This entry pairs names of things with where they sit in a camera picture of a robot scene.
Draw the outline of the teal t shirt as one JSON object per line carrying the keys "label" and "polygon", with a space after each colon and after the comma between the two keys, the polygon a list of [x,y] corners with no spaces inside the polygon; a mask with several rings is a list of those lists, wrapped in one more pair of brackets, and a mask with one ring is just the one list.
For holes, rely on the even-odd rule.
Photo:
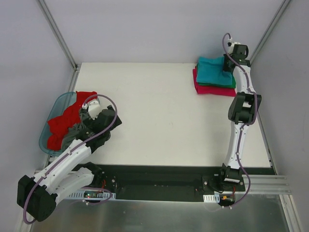
{"label": "teal t shirt", "polygon": [[233,76],[230,72],[223,71],[224,57],[204,58],[197,61],[197,82],[220,86],[230,86]]}

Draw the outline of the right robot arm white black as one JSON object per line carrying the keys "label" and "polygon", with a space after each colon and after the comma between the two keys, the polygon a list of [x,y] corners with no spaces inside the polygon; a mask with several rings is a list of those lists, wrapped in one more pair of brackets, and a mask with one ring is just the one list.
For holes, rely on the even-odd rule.
{"label": "right robot arm white black", "polygon": [[239,42],[224,46],[223,71],[231,73],[236,81],[236,95],[228,110],[231,136],[227,156],[222,164],[217,185],[223,191],[232,191],[243,182],[242,162],[244,142],[250,125],[256,121],[262,96],[257,94],[251,80],[249,49]]}

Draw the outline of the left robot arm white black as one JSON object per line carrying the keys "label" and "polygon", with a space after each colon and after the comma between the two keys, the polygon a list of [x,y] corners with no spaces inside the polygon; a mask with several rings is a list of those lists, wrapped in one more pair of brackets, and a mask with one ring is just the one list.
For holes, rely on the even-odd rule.
{"label": "left robot arm white black", "polygon": [[88,162],[78,171],[71,170],[110,139],[111,131],[121,125],[117,107],[109,105],[95,119],[87,119],[69,147],[34,176],[24,175],[17,184],[17,204],[23,209],[23,221],[30,225],[47,219],[56,206],[78,189],[104,191],[102,170]]}

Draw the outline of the folded green t shirt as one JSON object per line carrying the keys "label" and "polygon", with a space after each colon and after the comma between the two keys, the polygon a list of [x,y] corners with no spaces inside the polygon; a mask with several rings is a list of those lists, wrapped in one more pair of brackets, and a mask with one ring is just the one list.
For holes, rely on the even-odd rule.
{"label": "folded green t shirt", "polygon": [[230,72],[223,71],[222,63],[198,63],[197,83],[202,86],[235,88],[236,81]]}

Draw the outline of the grey t shirt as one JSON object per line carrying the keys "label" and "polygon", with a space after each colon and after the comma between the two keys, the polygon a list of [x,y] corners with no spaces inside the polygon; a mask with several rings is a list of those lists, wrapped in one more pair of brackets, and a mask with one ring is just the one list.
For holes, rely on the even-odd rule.
{"label": "grey t shirt", "polygon": [[61,152],[65,151],[69,147],[72,141],[78,137],[80,132],[82,132],[82,134],[89,132],[90,135],[87,135],[86,139],[94,135],[92,130],[87,127],[93,121],[89,112],[85,109],[81,109],[79,111],[79,119],[81,122],[75,123],[72,127],[68,128],[68,132],[63,137],[60,149]]}

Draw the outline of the translucent blue plastic basket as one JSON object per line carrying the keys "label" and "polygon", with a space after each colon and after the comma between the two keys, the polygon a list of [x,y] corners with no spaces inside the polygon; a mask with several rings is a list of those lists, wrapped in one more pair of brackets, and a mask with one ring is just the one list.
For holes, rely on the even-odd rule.
{"label": "translucent blue plastic basket", "polygon": [[59,155],[62,153],[61,151],[53,151],[53,150],[49,150],[49,149],[47,148],[47,140],[48,140],[49,136],[51,135],[51,132],[49,131],[49,126],[48,126],[48,124],[47,124],[47,121],[48,121],[49,119],[51,119],[52,117],[56,116],[57,113],[62,113],[63,110],[66,109],[66,107],[67,107],[69,104],[72,104],[72,101],[73,101],[73,100],[71,100],[71,101],[69,101],[69,100],[63,101],[63,102],[64,102],[64,107],[63,107],[63,108],[61,107],[61,103],[56,105],[56,104],[55,104],[56,101],[55,101],[53,107],[51,108],[51,111],[50,111],[50,113],[49,113],[49,116],[48,116],[48,118],[47,118],[47,120],[46,120],[46,123],[45,123],[45,125],[44,125],[44,127],[43,127],[43,130],[42,130],[41,135],[40,135],[40,138],[39,138],[39,147],[40,147],[40,149],[41,149],[44,153],[50,154],[51,156],[54,156],[54,157],[57,157],[57,156],[59,156]]}

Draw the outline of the red t shirt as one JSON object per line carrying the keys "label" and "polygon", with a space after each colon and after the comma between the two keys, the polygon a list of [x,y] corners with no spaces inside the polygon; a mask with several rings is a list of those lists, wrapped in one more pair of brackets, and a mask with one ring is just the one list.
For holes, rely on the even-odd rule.
{"label": "red t shirt", "polygon": [[62,94],[57,100],[56,105],[61,103],[61,107],[64,107],[65,100],[73,100],[72,104],[69,104],[62,113],[57,113],[56,116],[52,117],[47,121],[49,126],[49,131],[51,135],[47,140],[47,148],[53,151],[59,151],[62,146],[62,141],[65,135],[68,134],[69,129],[72,128],[75,124],[81,122],[79,111],[84,103],[84,101],[92,96],[97,94],[97,92],[92,91],[76,91],[76,92],[67,92]]}

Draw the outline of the folded pink t shirt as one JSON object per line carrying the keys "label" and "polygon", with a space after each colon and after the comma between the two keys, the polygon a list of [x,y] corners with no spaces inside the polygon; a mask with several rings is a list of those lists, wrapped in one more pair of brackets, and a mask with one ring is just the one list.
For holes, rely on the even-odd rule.
{"label": "folded pink t shirt", "polygon": [[193,72],[194,87],[195,87],[197,94],[199,95],[212,94],[212,95],[220,95],[220,96],[228,96],[228,97],[236,96],[236,92],[233,88],[199,85],[197,83],[197,69],[194,68],[192,72]]}

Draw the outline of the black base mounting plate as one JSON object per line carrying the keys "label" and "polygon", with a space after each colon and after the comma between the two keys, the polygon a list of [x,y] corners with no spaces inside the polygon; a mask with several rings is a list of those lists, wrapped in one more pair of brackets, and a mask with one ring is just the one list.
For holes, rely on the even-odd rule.
{"label": "black base mounting plate", "polygon": [[79,164],[65,186],[56,184],[46,195],[59,203],[80,188],[102,191],[108,199],[202,202],[206,195],[226,191],[248,193],[253,174],[273,174],[270,168],[224,171],[219,167],[127,166]]}

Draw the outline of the right aluminium frame post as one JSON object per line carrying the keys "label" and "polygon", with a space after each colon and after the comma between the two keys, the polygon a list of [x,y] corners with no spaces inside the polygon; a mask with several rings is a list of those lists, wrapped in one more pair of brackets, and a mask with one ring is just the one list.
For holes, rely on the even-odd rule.
{"label": "right aluminium frame post", "polygon": [[280,22],[281,18],[289,8],[292,0],[282,0],[280,6],[278,7],[277,11],[275,12],[274,16],[272,17],[269,25],[267,26],[265,32],[263,33],[261,39],[259,40],[256,48],[254,49],[252,56],[250,58],[250,64],[253,65],[254,61],[260,54],[261,50],[269,40],[270,36],[272,35],[272,32],[277,27],[278,23]]}

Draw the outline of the aluminium frame post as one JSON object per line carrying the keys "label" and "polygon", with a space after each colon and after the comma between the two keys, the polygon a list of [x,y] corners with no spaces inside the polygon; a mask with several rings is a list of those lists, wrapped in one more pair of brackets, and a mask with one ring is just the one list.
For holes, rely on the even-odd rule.
{"label": "aluminium frame post", "polygon": [[69,61],[70,65],[72,66],[72,68],[74,70],[77,70],[77,63],[75,61],[75,59],[73,58],[73,55],[52,15],[52,12],[50,11],[47,3],[45,0],[37,0],[36,1],[38,6],[40,7],[42,14],[44,15],[52,33],[54,34],[60,48],[62,49],[65,57],[67,58],[67,60]]}
{"label": "aluminium frame post", "polygon": [[272,35],[272,32],[277,27],[278,23],[280,22],[281,18],[289,8],[292,0],[282,0],[280,6],[278,7],[277,11],[275,12],[274,16],[272,17],[269,25],[267,26],[265,32],[263,33],[261,39],[259,40],[256,48],[254,49],[252,56],[250,58],[250,64],[253,65],[254,61],[260,54],[261,50],[269,40],[270,36]]}

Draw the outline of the right aluminium side rail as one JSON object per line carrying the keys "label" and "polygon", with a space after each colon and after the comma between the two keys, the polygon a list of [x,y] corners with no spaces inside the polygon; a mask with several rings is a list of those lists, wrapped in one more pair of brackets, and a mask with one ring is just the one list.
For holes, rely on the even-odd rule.
{"label": "right aluminium side rail", "polygon": [[248,128],[241,161],[245,167],[275,168],[259,112]]}

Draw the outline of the left aluminium frame post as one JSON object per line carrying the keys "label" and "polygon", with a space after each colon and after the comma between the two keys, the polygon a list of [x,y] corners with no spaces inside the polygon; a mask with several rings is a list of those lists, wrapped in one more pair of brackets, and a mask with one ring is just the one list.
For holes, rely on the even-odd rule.
{"label": "left aluminium frame post", "polygon": [[52,12],[50,11],[47,3],[45,0],[37,0],[36,1],[38,6],[40,7],[42,14],[44,15],[52,33],[54,34],[60,48],[62,49],[65,57],[67,58],[67,60],[69,61],[70,65],[72,66],[72,68],[74,70],[77,70],[77,63],[75,61],[75,59],[73,58],[73,55],[52,15]]}

